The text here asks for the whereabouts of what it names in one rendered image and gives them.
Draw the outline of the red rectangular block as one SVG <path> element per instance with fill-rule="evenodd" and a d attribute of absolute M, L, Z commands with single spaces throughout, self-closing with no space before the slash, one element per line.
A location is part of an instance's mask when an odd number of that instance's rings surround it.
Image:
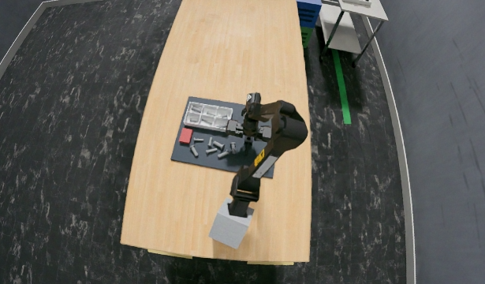
<path fill-rule="evenodd" d="M 192 129 L 182 129 L 180 143 L 190 144 L 192 138 Z"/>

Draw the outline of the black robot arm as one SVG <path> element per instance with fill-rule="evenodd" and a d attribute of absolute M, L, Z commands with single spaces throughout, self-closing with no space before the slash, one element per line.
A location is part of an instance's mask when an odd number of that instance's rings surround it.
<path fill-rule="evenodd" d="M 259 121 L 271 121 L 272 138 L 251 166 L 243 165 L 234 175 L 229 192 L 233 200 L 227 203 L 229 215 L 246 219 L 248 218 L 246 210 L 250 202 L 257 203 L 259 200 L 262 176 L 286 151 L 298 148 L 308 137 L 305 120 L 292 103 L 281 99 L 277 102 L 261 104 L 260 94 L 258 92 L 247 94 L 247 106 L 242 108 L 241 116 L 244 118 L 244 127 L 250 130 L 256 129 Z M 283 116 L 279 117 L 279 114 Z M 274 118 L 272 118 L 273 115 Z M 251 194 L 254 196 L 249 196 Z"/>

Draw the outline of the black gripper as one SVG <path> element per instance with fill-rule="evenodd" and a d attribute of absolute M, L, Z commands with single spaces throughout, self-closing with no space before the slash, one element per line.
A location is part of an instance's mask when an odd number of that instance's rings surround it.
<path fill-rule="evenodd" d="M 253 136 L 256 141 L 263 141 L 269 143 L 271 140 L 271 128 L 269 126 L 258 127 L 256 129 L 246 129 L 243 124 L 237 123 L 237 120 L 228 120 L 226 126 L 226 134 L 243 138 L 245 136 Z M 244 130 L 243 130 L 244 129 Z"/>

